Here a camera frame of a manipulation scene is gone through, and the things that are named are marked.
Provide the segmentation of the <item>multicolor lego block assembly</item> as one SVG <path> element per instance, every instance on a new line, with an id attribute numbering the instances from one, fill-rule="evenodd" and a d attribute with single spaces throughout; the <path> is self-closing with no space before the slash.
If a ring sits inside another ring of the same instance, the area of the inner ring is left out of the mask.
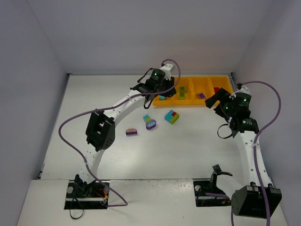
<path id="1" fill-rule="evenodd" d="M 178 119 L 179 119 L 179 114 L 175 112 L 174 110 L 170 110 L 165 116 L 164 119 L 173 125 Z"/>

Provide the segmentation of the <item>purple lego brick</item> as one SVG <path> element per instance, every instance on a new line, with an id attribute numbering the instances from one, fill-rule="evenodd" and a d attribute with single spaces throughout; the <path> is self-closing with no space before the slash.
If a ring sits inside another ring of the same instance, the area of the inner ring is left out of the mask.
<path id="1" fill-rule="evenodd" d="M 205 100 L 206 96 L 203 93 L 197 93 L 197 98 Z"/>

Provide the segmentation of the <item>cupcake purple lego piece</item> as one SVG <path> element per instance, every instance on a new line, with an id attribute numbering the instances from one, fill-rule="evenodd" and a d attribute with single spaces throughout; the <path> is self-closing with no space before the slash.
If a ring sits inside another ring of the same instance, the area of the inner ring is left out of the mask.
<path id="1" fill-rule="evenodd" d="M 138 131 L 135 128 L 127 129 L 126 130 L 126 136 L 134 136 L 137 135 Z"/>

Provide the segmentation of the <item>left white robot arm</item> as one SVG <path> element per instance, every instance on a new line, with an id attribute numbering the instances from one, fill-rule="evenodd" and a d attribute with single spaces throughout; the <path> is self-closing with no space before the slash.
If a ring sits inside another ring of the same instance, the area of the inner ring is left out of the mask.
<path id="1" fill-rule="evenodd" d="M 116 103 L 115 109 L 92 113 L 87 125 L 86 136 L 88 149 L 84 152 L 87 165 L 81 168 L 79 178 L 87 184 L 95 181 L 97 170 L 103 156 L 115 140 L 115 128 L 132 111 L 142 106 L 146 107 L 157 96 L 157 92 L 169 90 L 164 94 L 166 97 L 172 97 L 176 91 L 174 86 L 174 77 L 171 76 L 173 64 L 166 64 L 159 69 L 153 69 L 151 76 L 143 83 L 141 80 L 130 88 L 126 97 Z"/>

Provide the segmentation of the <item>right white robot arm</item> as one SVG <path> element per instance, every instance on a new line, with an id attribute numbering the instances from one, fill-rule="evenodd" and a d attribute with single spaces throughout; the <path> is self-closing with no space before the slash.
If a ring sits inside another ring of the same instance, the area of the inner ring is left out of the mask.
<path id="1" fill-rule="evenodd" d="M 244 183 L 240 184 L 232 174 L 215 165 L 211 183 L 229 197 L 234 215 L 267 219 L 279 205 L 282 194 L 273 186 L 264 166 L 258 136 L 260 130 L 249 110 L 251 98 L 247 87 L 232 94 L 220 88 L 205 101 L 208 108 L 213 107 L 215 113 L 225 119 L 231 130 L 244 175 Z"/>

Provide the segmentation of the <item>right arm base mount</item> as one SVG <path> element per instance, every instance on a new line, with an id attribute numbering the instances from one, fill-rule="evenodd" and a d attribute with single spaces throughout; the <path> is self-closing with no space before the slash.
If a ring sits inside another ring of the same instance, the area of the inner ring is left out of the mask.
<path id="1" fill-rule="evenodd" d="M 226 207 L 231 205 L 230 198 L 217 187 L 219 175 L 232 176 L 231 173 L 222 171 L 219 164 L 216 164 L 213 166 L 210 178 L 193 179 L 196 207 Z"/>

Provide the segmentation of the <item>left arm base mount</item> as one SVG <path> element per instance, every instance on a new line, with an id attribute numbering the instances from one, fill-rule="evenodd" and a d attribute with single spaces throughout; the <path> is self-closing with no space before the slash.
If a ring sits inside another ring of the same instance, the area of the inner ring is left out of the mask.
<path id="1" fill-rule="evenodd" d="M 68 183 L 66 189 L 65 210 L 106 210 L 109 189 L 98 182 L 89 185 L 74 181 Z"/>

